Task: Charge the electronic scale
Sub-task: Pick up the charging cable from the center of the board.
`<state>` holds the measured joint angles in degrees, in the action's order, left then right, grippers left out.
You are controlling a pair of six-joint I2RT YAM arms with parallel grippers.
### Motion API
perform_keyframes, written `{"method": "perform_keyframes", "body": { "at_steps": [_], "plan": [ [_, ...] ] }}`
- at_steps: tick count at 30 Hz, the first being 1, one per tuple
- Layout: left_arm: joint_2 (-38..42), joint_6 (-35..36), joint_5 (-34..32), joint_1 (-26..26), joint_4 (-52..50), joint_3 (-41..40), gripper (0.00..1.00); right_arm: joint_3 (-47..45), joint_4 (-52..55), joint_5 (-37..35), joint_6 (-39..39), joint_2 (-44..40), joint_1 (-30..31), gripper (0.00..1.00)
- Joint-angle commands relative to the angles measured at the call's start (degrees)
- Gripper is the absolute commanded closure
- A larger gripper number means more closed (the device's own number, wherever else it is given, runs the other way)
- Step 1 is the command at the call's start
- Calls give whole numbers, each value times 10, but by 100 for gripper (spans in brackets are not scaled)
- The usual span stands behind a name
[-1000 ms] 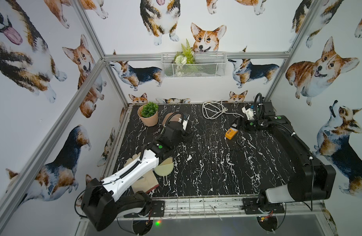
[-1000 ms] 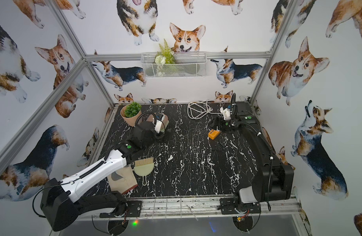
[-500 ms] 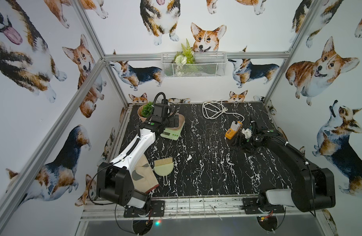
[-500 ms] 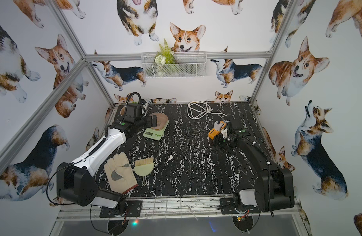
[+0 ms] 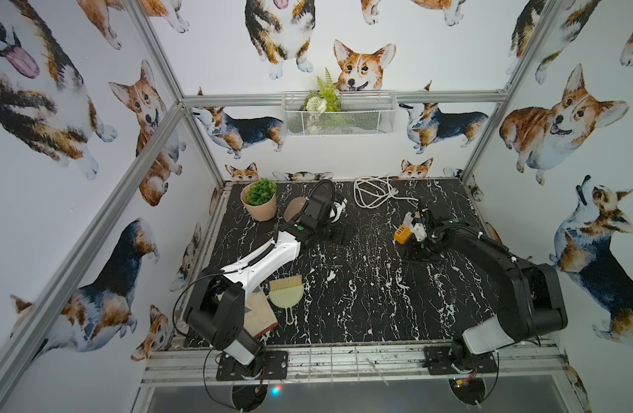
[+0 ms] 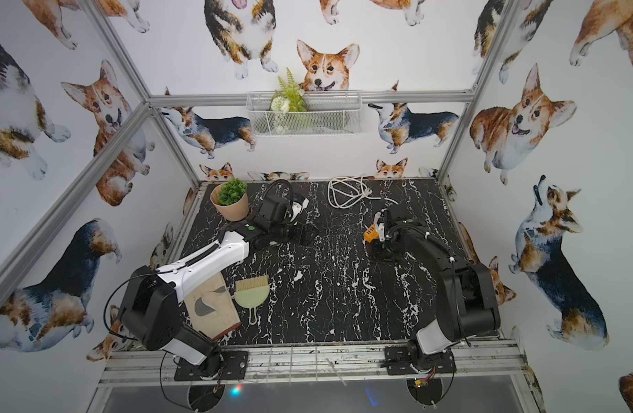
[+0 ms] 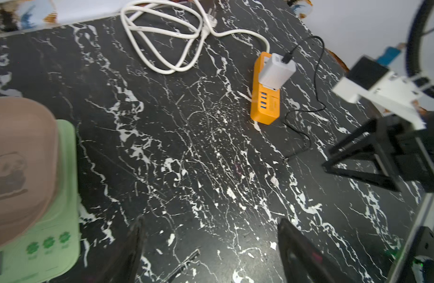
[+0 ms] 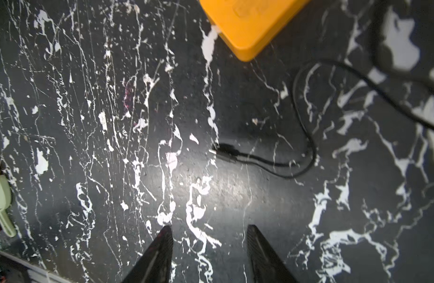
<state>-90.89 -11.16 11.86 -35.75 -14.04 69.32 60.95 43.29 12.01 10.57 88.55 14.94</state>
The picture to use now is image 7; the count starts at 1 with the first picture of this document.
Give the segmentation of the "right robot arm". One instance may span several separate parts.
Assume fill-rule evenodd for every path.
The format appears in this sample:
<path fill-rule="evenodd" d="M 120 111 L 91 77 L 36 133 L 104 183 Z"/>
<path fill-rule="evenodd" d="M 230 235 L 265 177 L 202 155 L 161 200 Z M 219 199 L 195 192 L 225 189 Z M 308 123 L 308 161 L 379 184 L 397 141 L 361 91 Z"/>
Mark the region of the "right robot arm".
<path fill-rule="evenodd" d="M 405 75 L 381 59 L 361 57 L 334 86 L 349 103 L 368 100 L 389 111 L 370 119 L 329 148 L 326 173 L 392 192 L 413 182 L 424 198 L 389 271 L 390 283 L 434 283 L 434 80 L 422 68 L 430 63 L 429 20 L 434 1 L 423 1 L 410 27 Z"/>

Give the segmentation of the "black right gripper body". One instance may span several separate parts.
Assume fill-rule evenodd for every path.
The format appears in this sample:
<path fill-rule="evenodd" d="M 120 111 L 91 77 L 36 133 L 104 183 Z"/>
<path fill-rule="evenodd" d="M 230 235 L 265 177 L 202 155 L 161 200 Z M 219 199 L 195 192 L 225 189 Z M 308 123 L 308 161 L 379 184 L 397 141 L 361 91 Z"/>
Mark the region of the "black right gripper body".
<path fill-rule="evenodd" d="M 426 193 L 434 193 L 434 112 L 422 117 L 425 128 L 416 130 L 412 124 L 397 115 L 379 119 L 379 136 L 393 147 L 383 162 L 385 169 L 393 167 L 379 185 L 399 192 L 402 182 L 419 182 Z"/>

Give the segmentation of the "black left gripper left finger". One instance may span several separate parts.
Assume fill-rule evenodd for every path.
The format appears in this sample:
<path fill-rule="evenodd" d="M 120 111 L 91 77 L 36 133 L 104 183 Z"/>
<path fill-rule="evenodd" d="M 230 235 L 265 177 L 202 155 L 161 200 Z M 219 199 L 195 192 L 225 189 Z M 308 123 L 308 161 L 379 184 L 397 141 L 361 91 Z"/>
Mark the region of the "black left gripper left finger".
<path fill-rule="evenodd" d="M 95 283 L 134 283 L 146 242 L 145 218 L 139 215 L 131 224 L 124 243 L 106 259 Z"/>

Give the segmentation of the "white USB charger block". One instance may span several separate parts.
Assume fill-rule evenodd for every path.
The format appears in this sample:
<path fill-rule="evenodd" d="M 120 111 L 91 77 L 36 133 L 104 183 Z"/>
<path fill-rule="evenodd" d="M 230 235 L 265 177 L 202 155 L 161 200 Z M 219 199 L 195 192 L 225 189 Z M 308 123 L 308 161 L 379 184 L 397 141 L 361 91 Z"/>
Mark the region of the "white USB charger block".
<path fill-rule="evenodd" d="M 292 60 L 290 53 L 285 55 L 273 53 L 269 56 L 261 60 L 258 81 L 266 88 L 279 90 L 296 72 L 296 63 Z"/>

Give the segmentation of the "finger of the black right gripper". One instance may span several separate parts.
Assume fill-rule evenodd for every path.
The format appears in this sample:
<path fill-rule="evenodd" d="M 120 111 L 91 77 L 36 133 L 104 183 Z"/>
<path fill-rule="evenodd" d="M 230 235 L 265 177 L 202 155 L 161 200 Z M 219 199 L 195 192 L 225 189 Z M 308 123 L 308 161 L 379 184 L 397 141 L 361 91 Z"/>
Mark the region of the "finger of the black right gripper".
<path fill-rule="evenodd" d="M 329 159 L 322 164 L 325 173 L 354 179 L 392 192 L 401 191 L 401 177 L 390 154 L 390 147 L 373 141 L 360 141 L 340 150 L 341 146 L 329 148 Z M 344 160 L 366 160 L 373 162 L 382 173 L 369 173 L 335 167 Z"/>
<path fill-rule="evenodd" d="M 329 147 L 330 156 L 374 156 L 383 153 L 382 119 L 370 119 Z"/>

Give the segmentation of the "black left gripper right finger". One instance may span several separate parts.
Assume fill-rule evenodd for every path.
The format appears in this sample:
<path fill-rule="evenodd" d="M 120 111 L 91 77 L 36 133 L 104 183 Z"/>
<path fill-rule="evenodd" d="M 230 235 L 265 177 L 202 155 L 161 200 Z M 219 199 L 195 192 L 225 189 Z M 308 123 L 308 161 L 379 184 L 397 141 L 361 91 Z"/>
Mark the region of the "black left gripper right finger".
<path fill-rule="evenodd" d="M 280 257 L 288 283 L 352 283 L 288 219 L 277 225 Z"/>

